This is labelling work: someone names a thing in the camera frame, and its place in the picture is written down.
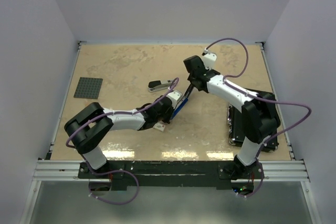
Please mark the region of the blue black stapler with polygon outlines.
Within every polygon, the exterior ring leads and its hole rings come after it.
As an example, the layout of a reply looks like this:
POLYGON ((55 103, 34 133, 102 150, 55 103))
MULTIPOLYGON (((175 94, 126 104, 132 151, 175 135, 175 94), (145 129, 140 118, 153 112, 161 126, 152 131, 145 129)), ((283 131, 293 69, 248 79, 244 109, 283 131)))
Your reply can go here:
POLYGON ((181 101, 177 104, 176 108, 174 109, 170 120, 174 119, 174 117, 180 112, 180 110, 183 108, 183 106, 187 103, 189 96, 191 95, 192 91, 194 90, 194 86, 190 84, 185 91, 181 101))

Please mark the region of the white staple box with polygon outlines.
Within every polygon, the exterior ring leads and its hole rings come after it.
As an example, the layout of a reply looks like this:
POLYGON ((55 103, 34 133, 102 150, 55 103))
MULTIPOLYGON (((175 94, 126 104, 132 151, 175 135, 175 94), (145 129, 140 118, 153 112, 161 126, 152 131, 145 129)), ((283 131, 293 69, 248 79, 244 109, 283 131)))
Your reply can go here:
POLYGON ((158 131, 164 132, 165 124, 158 122, 153 126, 153 128, 158 130, 158 131))

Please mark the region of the silver black stapler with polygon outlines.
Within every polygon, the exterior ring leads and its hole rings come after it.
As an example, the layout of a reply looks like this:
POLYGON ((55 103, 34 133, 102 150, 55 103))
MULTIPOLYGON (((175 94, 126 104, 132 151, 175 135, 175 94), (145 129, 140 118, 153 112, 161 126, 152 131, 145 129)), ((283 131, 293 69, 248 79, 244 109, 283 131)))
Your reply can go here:
POLYGON ((166 89, 172 89, 173 80, 154 80, 148 83, 148 91, 150 93, 166 89))

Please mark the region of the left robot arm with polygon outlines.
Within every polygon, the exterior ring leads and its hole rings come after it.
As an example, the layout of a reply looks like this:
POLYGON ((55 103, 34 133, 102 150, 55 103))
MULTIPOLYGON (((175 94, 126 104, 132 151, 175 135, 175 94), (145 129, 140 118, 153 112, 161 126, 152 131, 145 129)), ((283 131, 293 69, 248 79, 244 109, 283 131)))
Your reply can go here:
POLYGON ((99 143, 110 131, 151 129, 162 121, 169 123, 176 102, 159 97, 131 111, 112 111, 93 102, 69 120, 64 129, 77 152, 89 163, 90 171, 97 178, 108 174, 109 165, 99 143))

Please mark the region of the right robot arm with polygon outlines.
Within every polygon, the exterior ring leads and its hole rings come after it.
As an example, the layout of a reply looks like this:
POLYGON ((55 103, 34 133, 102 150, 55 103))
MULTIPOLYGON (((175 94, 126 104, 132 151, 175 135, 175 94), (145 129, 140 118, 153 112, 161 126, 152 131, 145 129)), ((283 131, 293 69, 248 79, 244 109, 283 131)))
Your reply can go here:
POLYGON ((251 92, 226 80, 218 71, 205 66, 199 56, 186 58, 183 63, 193 87, 226 100, 241 113, 244 142, 226 172, 232 179, 246 178, 257 165, 264 140, 275 134, 281 125, 274 95, 251 92))

